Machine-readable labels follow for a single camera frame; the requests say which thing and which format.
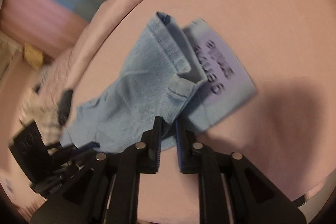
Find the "light blue denim pants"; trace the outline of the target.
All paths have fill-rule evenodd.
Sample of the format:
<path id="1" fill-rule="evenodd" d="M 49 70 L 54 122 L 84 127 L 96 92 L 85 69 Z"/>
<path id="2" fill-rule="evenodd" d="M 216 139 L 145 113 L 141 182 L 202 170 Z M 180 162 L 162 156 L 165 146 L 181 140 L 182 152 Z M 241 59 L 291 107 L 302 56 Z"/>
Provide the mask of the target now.
<path id="1" fill-rule="evenodd" d="M 226 42 L 204 20 L 180 28 L 157 12 L 128 54 L 118 79 L 76 109 L 60 143 L 91 141 L 118 153 L 164 120 L 162 149 L 176 142 L 169 131 L 177 118 L 195 133 L 217 124 L 254 94 L 248 73 Z"/>

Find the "plaid pillow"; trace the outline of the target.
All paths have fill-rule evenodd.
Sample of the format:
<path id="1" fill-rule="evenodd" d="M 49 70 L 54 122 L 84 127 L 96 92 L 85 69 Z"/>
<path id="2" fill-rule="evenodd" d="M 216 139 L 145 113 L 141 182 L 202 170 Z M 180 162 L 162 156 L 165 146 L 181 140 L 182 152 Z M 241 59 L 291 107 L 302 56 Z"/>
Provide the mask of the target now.
<path id="1" fill-rule="evenodd" d="M 45 145 L 58 142 L 63 131 L 58 122 L 57 108 L 42 106 L 38 94 L 32 89 L 28 90 L 20 107 L 19 121 L 24 126 L 35 121 Z"/>

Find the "dark rolled garment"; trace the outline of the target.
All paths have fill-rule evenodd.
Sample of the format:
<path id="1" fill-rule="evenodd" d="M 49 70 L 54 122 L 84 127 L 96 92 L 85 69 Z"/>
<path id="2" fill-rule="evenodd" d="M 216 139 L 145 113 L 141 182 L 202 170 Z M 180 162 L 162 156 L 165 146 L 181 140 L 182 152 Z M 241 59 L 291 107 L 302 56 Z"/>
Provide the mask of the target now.
<path id="1" fill-rule="evenodd" d="M 64 126 L 69 118 L 72 105 L 72 96 L 74 91 L 67 89 L 63 92 L 58 106 L 58 122 L 60 126 Z"/>

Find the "pink curtain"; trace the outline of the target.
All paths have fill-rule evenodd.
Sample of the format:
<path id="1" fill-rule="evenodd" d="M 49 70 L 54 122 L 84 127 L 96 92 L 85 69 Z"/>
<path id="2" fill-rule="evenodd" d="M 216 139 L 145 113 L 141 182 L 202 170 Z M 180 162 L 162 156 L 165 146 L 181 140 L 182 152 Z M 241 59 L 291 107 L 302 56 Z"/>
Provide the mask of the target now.
<path id="1" fill-rule="evenodd" d="M 51 57 L 72 47 L 89 22 L 54 0 L 3 0 L 1 30 Z"/>

